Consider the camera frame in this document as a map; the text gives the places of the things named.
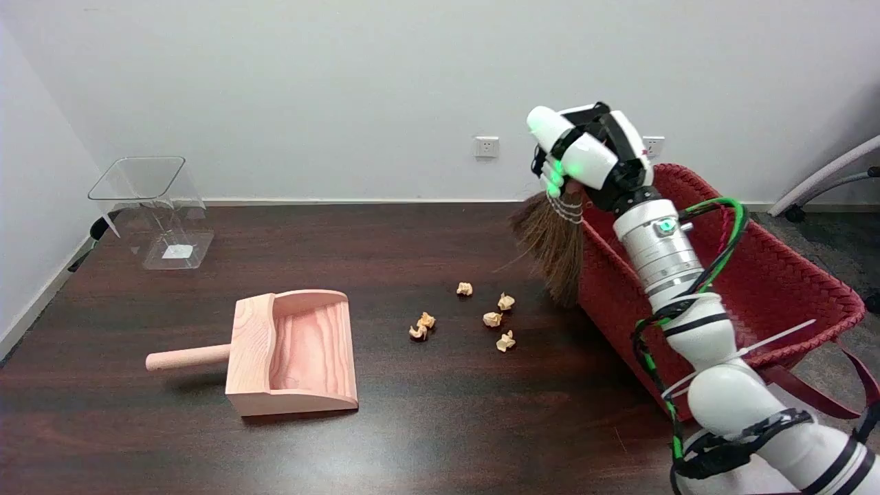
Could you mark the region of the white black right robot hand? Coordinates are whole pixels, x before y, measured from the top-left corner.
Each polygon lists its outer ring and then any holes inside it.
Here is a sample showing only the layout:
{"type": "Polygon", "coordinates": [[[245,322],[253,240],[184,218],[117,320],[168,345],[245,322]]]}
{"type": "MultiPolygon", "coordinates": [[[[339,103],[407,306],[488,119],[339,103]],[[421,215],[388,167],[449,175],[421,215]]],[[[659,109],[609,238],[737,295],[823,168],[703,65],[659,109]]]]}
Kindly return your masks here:
{"type": "Polygon", "coordinates": [[[526,125],[536,141],[531,171],[554,199],[575,181],[594,206],[620,215],[628,209],[626,201],[640,203],[636,192],[653,185],[644,141],[628,117],[609,104],[561,111],[534,107],[526,125]]]}

